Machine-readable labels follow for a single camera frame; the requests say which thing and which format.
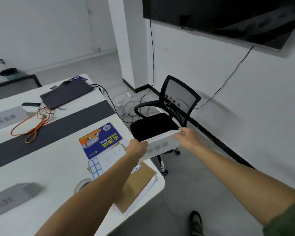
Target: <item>forearm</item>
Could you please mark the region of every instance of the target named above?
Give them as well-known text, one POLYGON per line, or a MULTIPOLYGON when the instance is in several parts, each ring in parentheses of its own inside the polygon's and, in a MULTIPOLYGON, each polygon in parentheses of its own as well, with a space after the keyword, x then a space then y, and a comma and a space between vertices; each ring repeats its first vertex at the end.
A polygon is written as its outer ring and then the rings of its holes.
POLYGON ((203 146, 195 146, 192 152, 262 225, 295 203, 293 188, 262 172, 203 146))
POLYGON ((138 160, 129 155, 69 198, 36 236, 94 235, 138 160))

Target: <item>cartoon character illustration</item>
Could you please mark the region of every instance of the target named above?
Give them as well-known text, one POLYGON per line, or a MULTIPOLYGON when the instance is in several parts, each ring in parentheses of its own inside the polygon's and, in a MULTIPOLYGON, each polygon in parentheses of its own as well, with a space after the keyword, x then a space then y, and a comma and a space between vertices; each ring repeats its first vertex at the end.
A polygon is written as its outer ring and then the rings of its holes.
POLYGON ((91 145, 93 145, 99 140, 100 131, 101 129, 97 129, 79 139, 79 142, 81 146, 83 147, 83 149, 90 147, 91 145))

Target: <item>gray floor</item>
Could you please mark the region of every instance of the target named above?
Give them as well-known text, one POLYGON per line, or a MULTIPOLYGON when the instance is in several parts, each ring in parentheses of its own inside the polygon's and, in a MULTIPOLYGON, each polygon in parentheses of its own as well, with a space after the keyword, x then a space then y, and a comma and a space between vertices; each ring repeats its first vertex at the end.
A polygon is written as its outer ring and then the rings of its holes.
MULTIPOLYGON (((147 93, 147 90, 138 94, 130 91, 133 95, 131 99, 123 94, 127 87, 121 79, 117 53, 43 71, 37 73, 37 77, 45 85, 83 73, 88 74, 94 83, 105 87, 111 98, 116 96, 113 99, 115 105, 120 103, 124 106, 129 101, 138 101, 147 93)), ((152 92, 144 97, 144 101, 155 99, 157 96, 152 92)), ((134 114, 131 107, 136 103, 128 104, 125 109, 117 108, 118 114, 134 114)), ((132 118, 125 116, 124 120, 131 121, 132 118)), ((205 136, 201 135, 201 138, 204 144, 227 156, 205 136)), ((174 153, 162 156, 169 175, 165 178, 165 189, 161 194, 111 235, 189 235, 187 217, 192 210, 197 210, 202 215, 204 233, 207 236, 262 235, 262 226, 248 214, 201 160, 183 148, 180 150, 179 156, 174 153)), ((153 159, 153 162, 158 166, 157 160, 153 159)))

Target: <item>television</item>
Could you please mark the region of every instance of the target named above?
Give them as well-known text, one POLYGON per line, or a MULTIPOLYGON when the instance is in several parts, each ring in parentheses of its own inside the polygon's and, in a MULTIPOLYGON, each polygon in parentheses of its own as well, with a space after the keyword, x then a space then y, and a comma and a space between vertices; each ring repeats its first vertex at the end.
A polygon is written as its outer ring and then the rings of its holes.
POLYGON ((142 0, 143 17, 280 50, 295 28, 295 0, 142 0))

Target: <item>gray desk strip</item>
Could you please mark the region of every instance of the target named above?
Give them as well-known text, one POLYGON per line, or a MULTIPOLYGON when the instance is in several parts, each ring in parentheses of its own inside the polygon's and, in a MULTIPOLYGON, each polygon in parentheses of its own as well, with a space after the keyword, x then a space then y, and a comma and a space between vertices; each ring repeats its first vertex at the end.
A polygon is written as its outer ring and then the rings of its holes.
POLYGON ((10 162, 26 156, 34 151, 37 151, 66 136, 69 136, 70 134, 75 133, 85 127, 88 127, 113 114, 115 114, 115 111, 105 100, 81 111, 58 119, 54 122, 51 122, 46 126, 43 126, 38 131, 38 135, 35 141, 31 143, 24 142, 27 138, 27 135, 18 136, 4 143, 1 143, 0 167, 9 164, 10 162))

